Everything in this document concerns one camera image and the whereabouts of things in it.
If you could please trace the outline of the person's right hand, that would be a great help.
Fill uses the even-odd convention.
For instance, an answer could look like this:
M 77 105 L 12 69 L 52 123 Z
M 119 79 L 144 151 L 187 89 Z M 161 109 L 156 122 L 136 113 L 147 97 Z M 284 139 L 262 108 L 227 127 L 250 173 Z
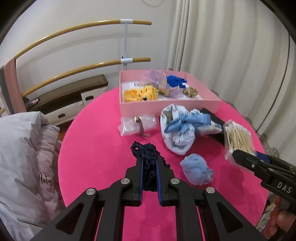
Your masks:
M 288 232 L 295 221 L 295 215 L 287 211 L 280 211 L 281 198 L 276 197 L 275 208 L 270 214 L 269 221 L 263 231 L 263 236 L 269 240 L 276 232 L 281 229 Z

